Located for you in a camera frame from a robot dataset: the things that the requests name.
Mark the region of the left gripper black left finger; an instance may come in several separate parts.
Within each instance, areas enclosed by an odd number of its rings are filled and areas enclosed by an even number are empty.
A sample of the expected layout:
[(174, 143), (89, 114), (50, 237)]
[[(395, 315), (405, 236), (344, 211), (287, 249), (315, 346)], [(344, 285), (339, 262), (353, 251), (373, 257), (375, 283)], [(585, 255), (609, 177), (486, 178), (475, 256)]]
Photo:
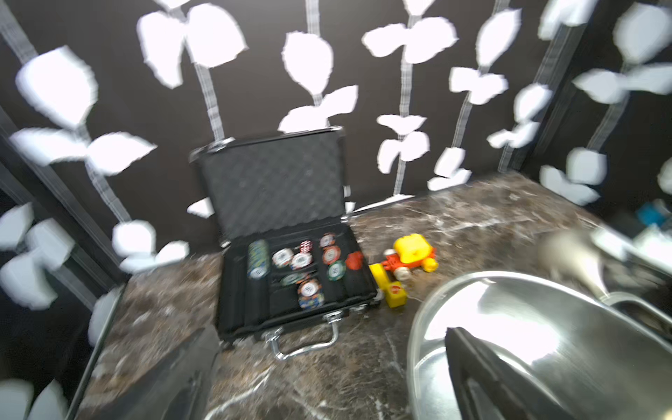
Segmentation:
[(91, 418), (203, 419), (219, 353), (215, 328), (198, 329)]

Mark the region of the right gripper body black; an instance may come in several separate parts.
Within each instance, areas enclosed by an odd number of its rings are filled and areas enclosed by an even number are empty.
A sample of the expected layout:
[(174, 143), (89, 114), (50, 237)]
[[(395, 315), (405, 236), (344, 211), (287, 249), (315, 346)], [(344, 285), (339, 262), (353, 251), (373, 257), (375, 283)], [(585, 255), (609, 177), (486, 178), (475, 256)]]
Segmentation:
[(571, 278), (591, 294), (608, 293), (600, 252), (582, 232), (566, 229), (544, 236), (537, 246), (537, 255), (552, 280)]

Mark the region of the stainless steel pot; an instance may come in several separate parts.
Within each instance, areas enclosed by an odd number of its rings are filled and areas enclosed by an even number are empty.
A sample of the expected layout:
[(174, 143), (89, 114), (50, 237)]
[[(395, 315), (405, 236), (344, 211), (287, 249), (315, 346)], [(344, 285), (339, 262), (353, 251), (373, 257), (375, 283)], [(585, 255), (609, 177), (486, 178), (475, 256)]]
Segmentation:
[(612, 306), (549, 280), (481, 271), (439, 286), (409, 336), (416, 419), (457, 419), (446, 332), (465, 329), (577, 419), (668, 419), (671, 346)]

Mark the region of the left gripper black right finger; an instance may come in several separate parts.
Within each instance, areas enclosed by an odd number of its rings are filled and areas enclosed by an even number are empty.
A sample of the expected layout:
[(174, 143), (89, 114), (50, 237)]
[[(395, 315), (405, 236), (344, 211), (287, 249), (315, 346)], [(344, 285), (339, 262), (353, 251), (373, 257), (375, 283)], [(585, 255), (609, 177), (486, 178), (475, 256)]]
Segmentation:
[(463, 419), (573, 418), (569, 411), (466, 329), (447, 329), (444, 343), (451, 383)]

